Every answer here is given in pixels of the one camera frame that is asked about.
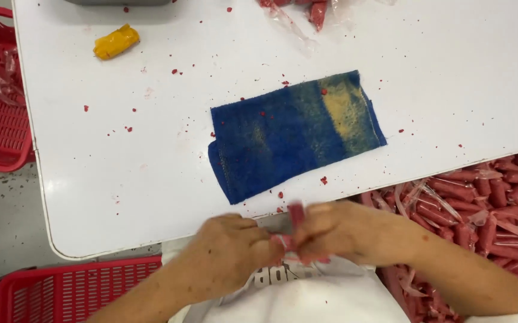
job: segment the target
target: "blue cloth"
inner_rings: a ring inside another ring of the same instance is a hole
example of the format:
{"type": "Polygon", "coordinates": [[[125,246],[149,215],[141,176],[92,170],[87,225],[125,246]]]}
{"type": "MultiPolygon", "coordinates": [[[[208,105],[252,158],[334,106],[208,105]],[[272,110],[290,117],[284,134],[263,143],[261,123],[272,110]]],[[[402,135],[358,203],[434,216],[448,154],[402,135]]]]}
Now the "blue cloth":
{"type": "Polygon", "coordinates": [[[215,107],[211,116],[209,160],[231,204],[386,145],[358,71],[215,107]]]}

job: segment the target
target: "yellow packet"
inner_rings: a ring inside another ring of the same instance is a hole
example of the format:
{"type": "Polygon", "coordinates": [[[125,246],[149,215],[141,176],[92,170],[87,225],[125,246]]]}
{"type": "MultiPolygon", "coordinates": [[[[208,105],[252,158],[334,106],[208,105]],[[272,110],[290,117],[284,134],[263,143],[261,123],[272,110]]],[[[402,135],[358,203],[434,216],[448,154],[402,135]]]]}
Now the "yellow packet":
{"type": "Polygon", "coordinates": [[[125,24],[115,32],[95,40],[94,53],[101,59],[110,59],[129,48],[139,39],[140,34],[129,24],[125,24]]]}

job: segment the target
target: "hand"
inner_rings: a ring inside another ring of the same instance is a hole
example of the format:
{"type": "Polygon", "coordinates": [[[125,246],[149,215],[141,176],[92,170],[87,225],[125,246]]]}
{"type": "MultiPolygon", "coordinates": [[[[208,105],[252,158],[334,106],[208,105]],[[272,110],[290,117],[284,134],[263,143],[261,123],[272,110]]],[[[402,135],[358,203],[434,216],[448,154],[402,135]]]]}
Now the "hand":
{"type": "Polygon", "coordinates": [[[339,255],[375,266],[410,262],[424,237],[428,232],[405,217],[348,201],[308,206],[293,235],[305,263],[339,255]]]}
{"type": "Polygon", "coordinates": [[[232,293],[243,287],[257,268],[276,264],[285,252],[283,246],[269,239],[265,228],[238,214],[207,220],[168,264],[187,294],[186,303],[232,293]]]}

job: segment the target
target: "white shirt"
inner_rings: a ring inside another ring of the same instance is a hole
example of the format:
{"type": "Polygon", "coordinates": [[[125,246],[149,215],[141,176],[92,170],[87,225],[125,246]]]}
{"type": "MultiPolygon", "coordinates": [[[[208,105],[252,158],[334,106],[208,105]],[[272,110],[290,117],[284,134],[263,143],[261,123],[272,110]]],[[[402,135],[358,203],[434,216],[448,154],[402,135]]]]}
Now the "white shirt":
{"type": "MultiPolygon", "coordinates": [[[[262,268],[221,300],[184,308],[169,323],[409,323],[374,273],[332,257],[329,264],[262,268]]],[[[514,323],[518,314],[471,317],[467,323],[514,323]]]]}

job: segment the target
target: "white table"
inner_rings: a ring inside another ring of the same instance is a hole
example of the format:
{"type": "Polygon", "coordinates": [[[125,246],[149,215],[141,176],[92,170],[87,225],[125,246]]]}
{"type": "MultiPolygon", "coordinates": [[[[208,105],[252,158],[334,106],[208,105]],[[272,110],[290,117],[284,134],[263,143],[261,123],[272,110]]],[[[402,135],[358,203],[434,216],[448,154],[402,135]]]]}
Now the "white table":
{"type": "Polygon", "coordinates": [[[319,42],[310,59],[252,0],[128,13],[39,4],[16,1],[14,15],[49,237],[68,259],[185,236],[228,211],[262,216],[518,152],[518,0],[368,0],[353,31],[321,34],[285,9],[319,42]],[[126,22],[140,44],[97,60],[94,40],[126,22]],[[230,206],[207,160],[210,107],[355,69],[388,146],[230,206]]]}

